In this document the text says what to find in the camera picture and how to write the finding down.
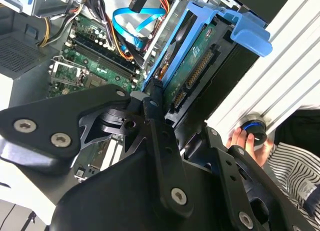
motherboard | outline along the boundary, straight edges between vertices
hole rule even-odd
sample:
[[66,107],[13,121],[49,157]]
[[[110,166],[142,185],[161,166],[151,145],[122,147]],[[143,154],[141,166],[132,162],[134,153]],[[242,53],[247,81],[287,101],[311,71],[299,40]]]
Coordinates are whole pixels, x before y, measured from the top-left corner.
[[64,48],[52,59],[49,98],[107,84],[128,93],[141,90],[143,72],[108,46],[103,30],[87,17],[74,20]]
[[[118,85],[128,93],[141,90],[144,72],[108,46],[104,30],[94,20],[76,17],[60,55],[52,58],[48,98],[107,84]],[[116,163],[122,142],[120,135],[112,135],[86,147],[74,162],[74,176],[82,182]]]

hex bolt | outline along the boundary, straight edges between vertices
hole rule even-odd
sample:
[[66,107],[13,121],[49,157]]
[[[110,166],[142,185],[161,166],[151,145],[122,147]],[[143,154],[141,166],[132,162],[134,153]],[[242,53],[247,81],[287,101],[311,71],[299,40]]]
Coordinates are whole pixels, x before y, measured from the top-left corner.
[[252,219],[248,214],[245,212],[239,212],[239,219],[241,223],[246,226],[249,230],[252,230],[254,228],[254,222],[252,222]]
[[120,90],[118,90],[118,91],[116,92],[116,94],[119,95],[119,96],[121,96],[121,97],[126,96],[126,94],[125,94],[124,92],[120,91]]
[[19,119],[14,122],[13,127],[21,133],[32,133],[37,129],[37,125],[30,119]]
[[51,143],[58,148],[66,148],[71,144],[69,135],[58,132],[51,136]]
[[187,203],[187,196],[180,188],[174,187],[171,190],[172,199],[179,205],[185,205]]
[[238,152],[239,152],[241,155],[245,155],[245,151],[244,151],[242,148],[239,148],[239,147],[238,147]]
[[155,101],[153,101],[153,100],[150,100],[150,104],[152,104],[153,106],[158,107],[158,104],[157,104]]
[[217,135],[218,135],[217,131],[215,131],[213,128],[211,129],[211,133],[212,133],[214,136],[217,136]]

black metal arm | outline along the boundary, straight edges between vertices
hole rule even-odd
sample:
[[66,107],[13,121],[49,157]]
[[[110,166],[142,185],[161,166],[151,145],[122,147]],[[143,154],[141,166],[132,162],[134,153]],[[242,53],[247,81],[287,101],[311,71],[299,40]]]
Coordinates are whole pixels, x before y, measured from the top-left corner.
[[67,171],[90,143],[126,137],[123,159],[68,191],[50,230],[313,230],[245,150],[227,150],[214,129],[195,133],[181,159],[161,83],[152,81],[149,94],[106,85],[0,112],[1,159],[47,174]]

striped shirt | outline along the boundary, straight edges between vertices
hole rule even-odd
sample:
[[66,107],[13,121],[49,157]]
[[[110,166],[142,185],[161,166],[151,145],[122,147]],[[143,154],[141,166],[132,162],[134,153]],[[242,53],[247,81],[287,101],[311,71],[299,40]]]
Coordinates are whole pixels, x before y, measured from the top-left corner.
[[320,231],[320,158],[280,142],[270,152],[268,164],[284,195]]

yellow cable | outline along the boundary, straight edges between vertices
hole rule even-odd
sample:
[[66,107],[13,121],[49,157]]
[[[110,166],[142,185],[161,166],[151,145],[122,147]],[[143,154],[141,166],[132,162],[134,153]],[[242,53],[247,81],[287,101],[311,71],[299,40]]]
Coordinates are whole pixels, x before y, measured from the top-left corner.
[[50,36],[49,20],[48,20],[47,17],[45,17],[45,18],[44,18],[44,21],[45,21],[45,27],[46,27],[46,29],[45,29],[45,34],[44,34],[43,41],[42,41],[42,43],[41,43],[41,45],[40,45],[41,48],[43,48],[43,47],[46,45],[46,43],[47,43],[47,41],[48,41],[48,39],[49,39],[49,36]]

